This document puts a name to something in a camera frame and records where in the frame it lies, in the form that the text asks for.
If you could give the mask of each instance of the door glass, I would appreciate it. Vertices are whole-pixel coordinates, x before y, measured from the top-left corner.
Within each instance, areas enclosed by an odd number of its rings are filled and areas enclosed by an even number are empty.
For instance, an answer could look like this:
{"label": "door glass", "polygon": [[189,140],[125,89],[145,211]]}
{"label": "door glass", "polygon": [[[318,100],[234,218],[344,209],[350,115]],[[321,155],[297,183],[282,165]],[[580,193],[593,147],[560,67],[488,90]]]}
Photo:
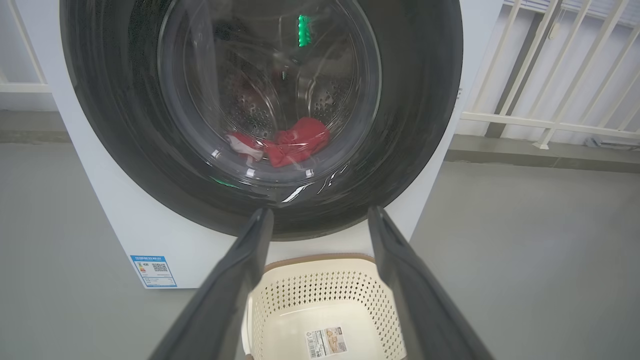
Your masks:
{"label": "door glass", "polygon": [[324,180],[371,129],[380,57],[354,1],[174,1],[159,44],[176,136],[241,182]]}

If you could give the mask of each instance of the barcode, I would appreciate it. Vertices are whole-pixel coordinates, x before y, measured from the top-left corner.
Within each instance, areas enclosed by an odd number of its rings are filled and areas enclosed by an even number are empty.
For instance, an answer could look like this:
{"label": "barcode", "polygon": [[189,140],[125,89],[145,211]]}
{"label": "barcode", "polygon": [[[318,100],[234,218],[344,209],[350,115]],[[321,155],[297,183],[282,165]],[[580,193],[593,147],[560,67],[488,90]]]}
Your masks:
{"label": "barcode", "polygon": [[314,341],[312,339],[308,339],[307,344],[309,345],[309,355],[311,356],[311,358],[313,359],[317,357],[316,344],[314,343]]}
{"label": "barcode", "polygon": [[157,272],[169,271],[169,270],[166,269],[166,264],[151,264],[151,265],[154,266],[154,270],[157,271]]}

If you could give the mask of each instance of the gray floor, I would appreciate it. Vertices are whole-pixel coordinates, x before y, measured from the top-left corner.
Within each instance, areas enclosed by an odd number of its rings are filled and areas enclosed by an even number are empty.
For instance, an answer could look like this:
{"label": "gray floor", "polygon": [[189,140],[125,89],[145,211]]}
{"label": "gray floor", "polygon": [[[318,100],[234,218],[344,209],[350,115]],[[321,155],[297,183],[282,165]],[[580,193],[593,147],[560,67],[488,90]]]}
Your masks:
{"label": "gray floor", "polygon": [[[412,244],[498,360],[635,359],[640,176],[445,163]],[[144,290],[70,144],[0,145],[0,359],[143,359]]]}

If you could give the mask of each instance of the laundry basket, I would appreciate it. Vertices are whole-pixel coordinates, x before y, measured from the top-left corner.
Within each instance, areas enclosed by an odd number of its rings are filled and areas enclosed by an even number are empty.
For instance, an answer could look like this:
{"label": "laundry basket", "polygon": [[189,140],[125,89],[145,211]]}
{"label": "laundry basket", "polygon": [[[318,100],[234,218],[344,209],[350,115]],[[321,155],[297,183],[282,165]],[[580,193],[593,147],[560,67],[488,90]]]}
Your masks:
{"label": "laundry basket", "polygon": [[312,256],[266,270],[243,321],[244,352],[254,360],[406,357],[393,293],[373,258]]}

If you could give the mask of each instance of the front-loading washing machine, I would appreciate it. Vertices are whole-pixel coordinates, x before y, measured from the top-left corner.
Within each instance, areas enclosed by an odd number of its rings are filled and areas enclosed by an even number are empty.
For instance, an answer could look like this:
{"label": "front-loading washing machine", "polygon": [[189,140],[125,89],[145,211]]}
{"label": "front-loading washing machine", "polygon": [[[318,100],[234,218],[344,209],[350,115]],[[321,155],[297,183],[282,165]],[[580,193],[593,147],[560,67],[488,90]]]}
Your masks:
{"label": "front-loading washing machine", "polygon": [[196,288],[258,208],[268,263],[411,238],[502,1],[17,4],[133,270]]}

